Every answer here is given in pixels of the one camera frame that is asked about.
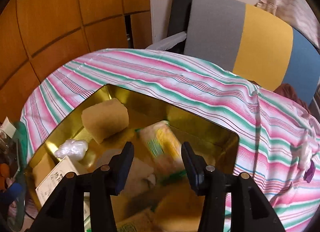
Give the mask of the beige cardboard box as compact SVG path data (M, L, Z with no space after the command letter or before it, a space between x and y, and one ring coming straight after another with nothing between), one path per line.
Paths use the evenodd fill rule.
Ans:
M84 166L66 156L53 168L50 173L48 173L44 180L36 187L35 191L41 206L45 204L46 200L49 198L55 187L68 172L74 172L77 175L88 173Z

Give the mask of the white plastic ball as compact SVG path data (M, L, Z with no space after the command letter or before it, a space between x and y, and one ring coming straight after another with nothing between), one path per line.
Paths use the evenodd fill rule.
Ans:
M300 171L307 171L310 169L313 146L314 142L311 137L307 133L304 134L298 146L298 168Z
M63 159L66 156L70 160L80 161L88 150L88 142L85 140L68 139L54 152L54 156Z

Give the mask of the yellow sponge block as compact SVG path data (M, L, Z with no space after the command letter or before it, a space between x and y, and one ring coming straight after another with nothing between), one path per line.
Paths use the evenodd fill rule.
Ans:
M177 185L157 205L154 224L162 231L197 231L203 204L188 183Z
M97 143L102 143L129 126L127 108L117 98L86 108L82 112L81 120L84 128Z

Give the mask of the Weidan snack packet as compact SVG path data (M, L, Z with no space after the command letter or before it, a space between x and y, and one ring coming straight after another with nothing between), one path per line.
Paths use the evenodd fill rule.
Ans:
M182 144L166 120L136 130L139 141L147 149L157 178L163 184L182 180L186 176L181 155Z

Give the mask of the striped pink green bedsheet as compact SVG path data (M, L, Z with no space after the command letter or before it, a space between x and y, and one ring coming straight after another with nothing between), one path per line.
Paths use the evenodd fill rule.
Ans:
M319 207L319 171L300 169L307 146L319 166L319 122L299 104L192 56L108 48L82 55L49 75L27 99L27 159L78 105L106 84L166 101L239 135L235 173L247 172L286 231L303 231Z

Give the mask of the purple candy wrapper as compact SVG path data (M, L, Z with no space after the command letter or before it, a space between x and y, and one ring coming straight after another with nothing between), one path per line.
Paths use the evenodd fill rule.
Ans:
M310 183L312 181L313 176L315 174L315 170L316 170L315 164L313 160L310 160L310 168L304 173L304 180L307 183Z

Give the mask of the gold metal tin tray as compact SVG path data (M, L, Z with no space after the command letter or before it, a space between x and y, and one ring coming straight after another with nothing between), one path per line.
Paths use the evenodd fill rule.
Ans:
M84 128L81 115L86 108L112 98L127 108L129 126L97 143ZM135 152L124 189L118 196L111 196L117 231L162 231L153 221L157 205L172 188L188 183L187 174L182 180L161 183L147 149L137 137L137 129L162 120L169 122L181 144L188 142L208 165L232 174L239 145L236 133L162 100L114 85L94 92L61 121L32 157L28 171L38 167L45 154L52 156L57 165L62 159L55 157L54 152L68 139L88 142L84 158L76 161L88 173L108 164L114 155L121 153L126 142L131 142ZM91 228L88 192L84 193L84 224L84 231Z

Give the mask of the dark red cloth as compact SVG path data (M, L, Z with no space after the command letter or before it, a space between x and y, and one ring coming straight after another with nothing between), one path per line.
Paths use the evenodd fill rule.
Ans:
M306 102L298 97L297 92L290 84L281 84L274 90L274 93L281 95L282 97L291 99L292 101L296 102L301 107L306 109L308 113L310 113L309 107Z

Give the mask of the grey yellow blue chair back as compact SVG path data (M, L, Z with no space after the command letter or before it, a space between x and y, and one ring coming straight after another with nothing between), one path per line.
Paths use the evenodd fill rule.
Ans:
M293 87L310 104L319 81L319 53L280 18L237 0L192 0L185 55L210 61L262 88Z

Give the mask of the orange wooden wardrobe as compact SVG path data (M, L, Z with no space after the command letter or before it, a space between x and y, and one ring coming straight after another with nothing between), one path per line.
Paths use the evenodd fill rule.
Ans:
M152 43L150 0L1 0L1 118L65 63L103 48Z

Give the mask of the pink patterned curtain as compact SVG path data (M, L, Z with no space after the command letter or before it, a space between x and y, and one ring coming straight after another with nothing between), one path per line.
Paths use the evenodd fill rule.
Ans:
M291 25L319 49L319 22L306 0L259 0L255 6Z

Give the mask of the black rolled mat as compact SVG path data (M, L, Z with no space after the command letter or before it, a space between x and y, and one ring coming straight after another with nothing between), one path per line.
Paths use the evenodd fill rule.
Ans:
M167 37L186 32L192 0L172 0Z

